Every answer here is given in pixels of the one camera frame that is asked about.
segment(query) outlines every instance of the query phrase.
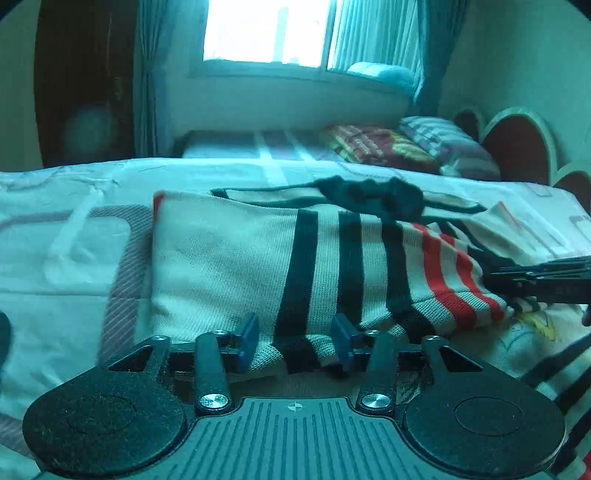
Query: metal screw head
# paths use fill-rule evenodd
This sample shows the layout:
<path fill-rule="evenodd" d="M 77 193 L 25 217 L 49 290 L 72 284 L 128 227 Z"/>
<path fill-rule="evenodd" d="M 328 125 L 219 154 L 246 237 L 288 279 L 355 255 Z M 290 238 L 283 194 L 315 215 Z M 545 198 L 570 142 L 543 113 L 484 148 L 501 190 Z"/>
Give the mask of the metal screw head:
<path fill-rule="evenodd" d="M 230 399 L 221 393 L 210 393 L 199 399 L 199 403 L 209 410 L 219 410 L 230 403 Z"/>
<path fill-rule="evenodd" d="M 388 405 L 390 405 L 390 399 L 381 393 L 372 393 L 364 396 L 361 399 L 361 403 L 367 408 L 386 408 Z"/>

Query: curtain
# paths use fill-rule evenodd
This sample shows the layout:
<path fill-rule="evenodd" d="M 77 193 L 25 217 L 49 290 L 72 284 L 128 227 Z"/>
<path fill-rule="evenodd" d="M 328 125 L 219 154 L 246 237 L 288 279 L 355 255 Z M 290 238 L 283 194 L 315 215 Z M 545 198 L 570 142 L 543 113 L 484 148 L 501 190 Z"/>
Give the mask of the curtain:
<path fill-rule="evenodd" d="M 437 116 L 441 87 L 469 0 L 417 0 L 421 80 L 414 98 L 416 115 Z"/>
<path fill-rule="evenodd" d="M 342 0 L 333 39 L 335 70 L 359 61 L 419 71 L 417 0 Z"/>
<path fill-rule="evenodd" d="M 181 0 L 140 0 L 135 33 L 135 156 L 166 157 L 172 146 L 168 128 L 165 63 Z"/>

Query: window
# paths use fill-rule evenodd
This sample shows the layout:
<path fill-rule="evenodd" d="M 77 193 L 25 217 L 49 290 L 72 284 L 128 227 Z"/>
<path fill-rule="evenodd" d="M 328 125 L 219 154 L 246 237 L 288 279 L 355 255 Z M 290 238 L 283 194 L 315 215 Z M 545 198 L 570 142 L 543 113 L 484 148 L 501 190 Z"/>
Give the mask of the window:
<path fill-rule="evenodd" d="M 417 0 L 193 0 L 193 75 L 270 75 L 413 90 Z M 390 66 L 402 69 L 388 71 Z"/>
<path fill-rule="evenodd" d="M 203 60 L 318 68 L 328 58 L 332 9 L 334 0 L 209 0 Z"/>

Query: round black pad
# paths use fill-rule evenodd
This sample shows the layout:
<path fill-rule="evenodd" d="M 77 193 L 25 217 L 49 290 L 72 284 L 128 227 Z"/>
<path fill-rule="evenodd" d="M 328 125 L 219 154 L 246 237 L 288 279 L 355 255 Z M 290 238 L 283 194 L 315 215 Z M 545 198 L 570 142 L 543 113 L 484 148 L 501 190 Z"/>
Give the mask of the round black pad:
<path fill-rule="evenodd" d="M 469 432 L 499 437 L 509 435 L 521 427 L 523 412 L 501 398 L 476 397 L 456 407 L 456 420 Z"/>
<path fill-rule="evenodd" d="M 564 418 L 501 372 L 446 374 L 408 405 L 403 434 L 425 459 L 470 478 L 523 478 L 549 467 Z"/>
<path fill-rule="evenodd" d="M 39 398 L 23 420 L 36 460 L 75 477 L 130 473 L 166 455 L 185 431 L 175 396 L 145 375 L 123 372 L 75 378 Z"/>

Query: colorful pillow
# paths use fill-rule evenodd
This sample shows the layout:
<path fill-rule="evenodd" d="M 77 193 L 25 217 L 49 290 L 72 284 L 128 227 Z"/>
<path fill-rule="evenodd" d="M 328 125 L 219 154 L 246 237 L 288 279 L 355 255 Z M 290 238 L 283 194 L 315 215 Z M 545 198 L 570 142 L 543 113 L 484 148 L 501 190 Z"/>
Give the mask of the colorful pillow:
<path fill-rule="evenodd" d="M 400 131 L 437 159 L 440 173 L 474 180 L 500 180 L 492 156 L 456 124 L 443 118 L 409 116 Z"/>
<path fill-rule="evenodd" d="M 348 162 L 439 173 L 432 155 L 390 129 L 335 125 L 326 133 L 330 147 Z"/>

